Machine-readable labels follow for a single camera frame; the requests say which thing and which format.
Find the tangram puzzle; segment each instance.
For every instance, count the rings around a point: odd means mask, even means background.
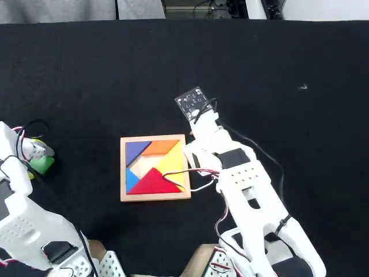
[[[190,198],[188,172],[163,178],[188,169],[185,145],[182,134],[121,138],[121,201]]]

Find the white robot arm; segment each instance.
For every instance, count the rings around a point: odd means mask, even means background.
[[[198,87],[176,98],[195,137],[184,150],[191,167],[219,172],[216,190],[225,200],[226,213],[229,211],[237,224],[219,235],[219,243],[239,275],[326,276],[323,261],[285,209],[253,149],[233,141],[217,125],[214,101],[207,100]],[[238,234],[241,243],[235,239]]]
[[[22,143],[17,140],[17,133],[0,122],[0,248],[30,267],[53,268],[50,276],[71,276],[71,271],[57,275],[60,268],[71,268],[75,276],[95,276],[86,238],[63,216],[28,198],[32,185],[26,162],[41,158],[47,147],[27,138]]]

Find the purple triangle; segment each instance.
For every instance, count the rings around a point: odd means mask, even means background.
[[[126,143],[126,167],[129,166],[149,145],[151,141]]]

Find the black cable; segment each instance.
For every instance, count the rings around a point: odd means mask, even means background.
[[[204,1],[201,1],[200,3],[198,3],[196,6],[194,6],[194,9],[193,9],[194,19],[196,19],[196,9],[199,6],[201,6],[201,5],[205,4],[205,3],[208,3],[209,1],[211,1],[211,0],[204,0]]]
[[[41,135],[31,137],[32,139],[39,139],[39,138],[45,136],[49,132],[50,127],[49,127],[48,123],[45,120],[42,120],[42,119],[35,119],[35,120],[32,120],[32,121],[29,121],[26,125],[24,125],[21,129],[19,129],[18,130],[18,135],[17,135],[17,141],[16,141],[16,156],[18,158],[19,158],[18,145],[19,145],[19,140],[21,138],[22,132],[23,131],[26,132],[26,130],[29,127],[31,127],[32,125],[37,124],[37,123],[40,123],[40,124],[44,125],[46,131],[44,133],[42,133]],[[24,158],[24,153],[23,153],[23,147],[22,147],[22,145],[21,145],[21,153],[22,153],[22,156]]]
[[[79,228],[79,226],[77,224],[73,224],[72,223],[72,222],[75,222],[75,220],[72,220],[72,216],[69,214],[69,211],[66,208],[66,206],[64,205],[64,203],[61,202],[61,200],[59,199],[59,197],[43,182],[42,178],[40,177],[39,173],[36,170],[34,170],[27,162],[25,162],[23,160],[20,160],[20,161],[21,161],[21,163],[23,163],[24,165],[27,166],[28,171],[31,172],[33,174],[33,176],[35,176],[35,179],[38,181],[39,184],[41,184],[44,188],[46,188],[46,190],[49,192],[49,194],[51,194],[52,197],[54,198],[54,200],[57,202],[57,204],[59,205],[60,209],[63,210],[64,216],[66,216],[67,217],[67,220],[69,220],[69,222],[73,225],[73,227],[75,228],[75,230],[76,230],[79,238],[81,239],[81,242],[82,242],[83,247],[85,249],[85,253],[86,253],[87,259],[88,259],[88,261],[91,264],[93,273],[95,274],[95,276],[98,276],[96,267],[93,264],[91,255],[90,255],[90,253],[88,251],[88,248],[87,248],[85,239],[83,237],[83,234],[81,232],[81,229]]]
[[[9,178],[9,176],[1,169],[1,166],[6,162],[6,160],[8,160],[9,158],[11,158],[11,157],[15,157],[15,158],[17,158],[18,159],[18,157],[17,156],[14,156],[14,155],[9,155],[8,157],[6,157],[4,160],[0,160],[0,162],[2,162],[2,163],[0,163],[0,171],[8,178],[8,179],[10,179]]]
[[[61,267],[60,269],[70,269],[71,270],[71,276],[70,277],[74,276],[74,269],[72,269],[70,267]]]
[[[214,107],[213,107],[214,113],[217,112],[218,100],[216,98],[211,98],[211,99],[209,99],[208,101],[205,102],[205,104],[202,106],[201,110],[196,115],[194,124],[196,124],[196,122],[198,121],[200,116],[204,113],[204,111],[208,107],[208,105],[210,105],[212,103],[214,103]]]
[[[241,134],[240,132],[236,131],[235,129],[233,129],[232,127],[228,126],[226,123],[224,123],[223,121],[218,119],[218,123],[220,125],[222,125],[223,127],[225,127],[227,130],[229,130],[230,132],[234,133],[235,135],[239,136],[240,138],[242,138],[243,140],[246,140],[252,144],[254,144],[254,146],[256,148],[259,149],[260,152],[262,152],[267,158],[269,158],[275,165],[277,165],[280,170],[281,170],[281,178],[280,178],[280,182],[279,182],[279,186],[278,186],[278,195],[281,199],[281,202],[284,204],[284,195],[283,195],[283,184],[284,184],[284,169],[283,166],[275,159],[273,158],[271,155],[269,155],[261,146],[259,146],[255,141],[253,141],[252,139],[244,136],[243,134]]]

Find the black table surface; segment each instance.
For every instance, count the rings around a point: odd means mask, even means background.
[[[57,161],[45,183],[128,274],[178,276],[200,244],[217,242],[223,202],[209,188],[190,200],[121,203],[119,138],[191,139],[174,97],[199,85],[218,98],[224,122],[283,164],[288,211],[328,276],[362,276],[368,29],[368,22],[241,20],[1,25],[0,120],[50,124],[44,140]],[[258,155],[276,183],[278,169]],[[190,176],[193,186],[204,183]],[[60,212],[47,190],[33,188],[39,205]],[[231,220],[222,229],[229,227]],[[0,275],[19,270],[13,264]]]

